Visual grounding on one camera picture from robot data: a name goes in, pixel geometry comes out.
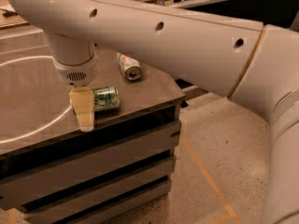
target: green can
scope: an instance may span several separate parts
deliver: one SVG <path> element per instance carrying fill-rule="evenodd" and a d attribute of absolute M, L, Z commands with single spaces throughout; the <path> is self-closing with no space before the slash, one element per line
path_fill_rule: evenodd
<path fill-rule="evenodd" d="M 118 90 L 114 86 L 106 86 L 93 90 L 94 112 L 115 110 L 120 107 Z"/>

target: can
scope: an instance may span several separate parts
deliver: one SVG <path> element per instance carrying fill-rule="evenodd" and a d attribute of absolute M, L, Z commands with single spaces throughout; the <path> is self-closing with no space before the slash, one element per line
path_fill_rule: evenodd
<path fill-rule="evenodd" d="M 137 80 L 141 77 L 141 63 L 131 57 L 118 53 L 122 74 L 129 80 Z"/>
<path fill-rule="evenodd" d="M 105 86 L 93 90 L 94 112 L 115 110 L 120 107 L 119 93 L 114 86 Z"/>

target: concrete floor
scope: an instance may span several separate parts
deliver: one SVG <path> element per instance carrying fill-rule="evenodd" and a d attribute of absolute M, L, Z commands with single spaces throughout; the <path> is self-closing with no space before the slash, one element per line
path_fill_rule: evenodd
<path fill-rule="evenodd" d="M 105 224 L 255 224 L 263 209 L 269 127 L 250 111 L 208 93 L 182 108 L 172 189 Z M 21 224 L 0 212 L 0 224 Z"/>

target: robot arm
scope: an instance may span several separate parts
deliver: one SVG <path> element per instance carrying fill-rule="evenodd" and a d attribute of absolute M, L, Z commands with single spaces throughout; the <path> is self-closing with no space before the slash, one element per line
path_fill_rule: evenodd
<path fill-rule="evenodd" d="M 9 1 L 18 14 L 44 30 L 59 76 L 74 85 L 73 94 L 83 94 L 79 96 L 85 102 L 93 102 L 87 85 L 94 79 L 97 59 L 100 62 L 93 46 L 98 43 L 229 96 L 270 121 L 273 153 L 262 223 L 298 218 L 296 32 L 125 0 Z M 76 97 L 76 112 L 93 110 Z M 78 120 L 90 125 L 91 117 Z"/>

